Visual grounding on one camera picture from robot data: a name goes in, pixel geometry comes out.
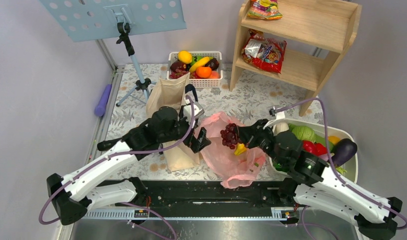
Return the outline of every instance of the banana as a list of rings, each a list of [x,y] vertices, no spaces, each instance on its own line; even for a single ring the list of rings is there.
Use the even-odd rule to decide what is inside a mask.
[[[210,60],[211,59],[209,56],[201,58],[199,61],[197,61],[195,64],[193,64],[193,66],[191,66],[191,68],[189,69],[189,72],[194,73],[197,68],[205,66],[205,64],[207,64]]]

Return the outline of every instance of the fruit basket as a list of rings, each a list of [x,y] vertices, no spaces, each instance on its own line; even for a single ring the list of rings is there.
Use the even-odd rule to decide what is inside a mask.
[[[308,122],[308,121],[297,120],[297,119],[290,119],[290,118],[280,119],[276,123],[280,123],[280,122],[293,124],[296,126],[310,127],[314,130],[315,134],[324,137],[324,125],[312,123],[312,122]],[[352,138],[352,136],[349,133],[347,133],[346,131],[340,130],[338,128],[330,127],[330,126],[327,127],[327,131],[328,131],[329,136],[337,136],[340,139],[350,139],[353,142],[355,142],[354,139]],[[357,180],[358,180],[358,156],[357,155],[358,155],[358,153],[356,153],[349,161],[347,161],[344,165],[341,166],[342,168],[344,168],[346,170],[346,173],[344,173],[343,176],[345,178],[353,181],[354,183],[357,183]],[[277,171],[273,167],[273,161],[271,160],[271,158],[268,158],[267,164],[269,166],[271,166],[271,169],[274,170],[275,172],[280,173],[280,174],[286,174],[281,171]]]
[[[221,79],[223,79],[223,58],[221,52],[219,51],[190,51],[189,52],[193,57],[194,56],[204,56],[204,57],[213,57],[216,58],[219,62],[219,67],[216,70],[219,73],[219,78],[210,79],[210,78],[200,78],[200,79],[190,79],[190,83],[198,89],[210,89],[210,88],[219,88]],[[175,61],[178,60],[179,52],[172,52],[168,57],[168,70],[166,72],[166,79],[171,79],[170,66]]]

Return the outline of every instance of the canvas bag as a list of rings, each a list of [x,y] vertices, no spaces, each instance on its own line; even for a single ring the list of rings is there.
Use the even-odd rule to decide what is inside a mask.
[[[146,115],[148,118],[163,106],[168,106],[180,111],[182,105],[185,105],[185,87],[189,84],[190,73],[179,77],[178,79],[162,79],[153,87],[147,100]],[[177,141],[170,141],[163,144],[163,147],[169,147]],[[184,143],[164,151],[167,161],[167,167],[170,171],[189,169],[200,165],[199,153],[193,153]]]

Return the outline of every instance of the purple cylinder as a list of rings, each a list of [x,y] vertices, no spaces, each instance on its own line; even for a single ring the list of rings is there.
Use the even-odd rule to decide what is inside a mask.
[[[98,117],[105,115],[107,109],[108,99],[110,98],[112,89],[112,84],[108,84],[103,91],[102,97],[100,98],[99,104],[94,108],[94,114]]]

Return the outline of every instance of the floral tablecloth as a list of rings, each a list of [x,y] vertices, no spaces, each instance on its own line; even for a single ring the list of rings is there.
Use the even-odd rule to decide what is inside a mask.
[[[166,76],[166,64],[141,64],[145,78],[157,82]],[[282,107],[296,103],[305,95],[306,90],[270,77],[244,70],[233,92],[229,91],[228,81],[232,72],[231,64],[224,64],[224,79],[220,88],[197,89],[199,103],[205,109],[200,119],[211,116],[219,111],[236,116],[242,123],[252,125],[258,119],[270,119],[268,109],[273,105]],[[132,64],[126,65],[121,85],[117,95],[119,101],[131,88],[135,87],[138,76]],[[135,91],[133,96],[145,100],[141,92]],[[313,102],[305,116],[299,117],[299,108],[290,109],[287,118],[301,119],[313,123],[322,123],[322,110],[318,102]],[[129,97],[120,107],[115,107],[111,116],[106,139],[119,138],[130,129],[137,127],[147,119],[143,102]],[[200,166],[169,171],[164,155],[151,154],[141,160],[139,164],[120,169],[110,176],[110,179],[124,179],[139,177],[141,180],[221,180],[205,163]],[[274,172],[267,164],[261,169],[258,180],[282,181],[284,176]]]

